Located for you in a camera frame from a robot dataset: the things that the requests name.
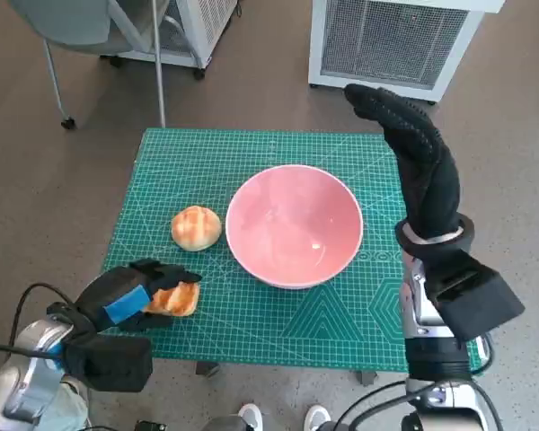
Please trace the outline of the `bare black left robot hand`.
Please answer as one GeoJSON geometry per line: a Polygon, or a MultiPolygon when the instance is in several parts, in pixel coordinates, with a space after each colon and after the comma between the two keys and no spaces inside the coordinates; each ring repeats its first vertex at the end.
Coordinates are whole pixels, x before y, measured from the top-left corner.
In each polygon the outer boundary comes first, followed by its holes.
{"type": "Polygon", "coordinates": [[[169,328],[174,319],[195,312],[200,282],[200,275],[181,265],[140,259],[98,276],[75,300],[75,307],[98,331],[169,328]]]}

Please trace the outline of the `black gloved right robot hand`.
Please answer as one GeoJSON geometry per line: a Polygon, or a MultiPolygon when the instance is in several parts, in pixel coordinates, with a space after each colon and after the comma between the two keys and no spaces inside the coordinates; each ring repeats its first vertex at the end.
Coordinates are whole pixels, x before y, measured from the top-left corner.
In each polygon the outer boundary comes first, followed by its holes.
{"type": "Polygon", "coordinates": [[[383,88],[349,84],[357,117],[378,123],[397,160],[407,221],[421,239],[459,229],[460,182],[455,160],[429,115],[383,88]]]}

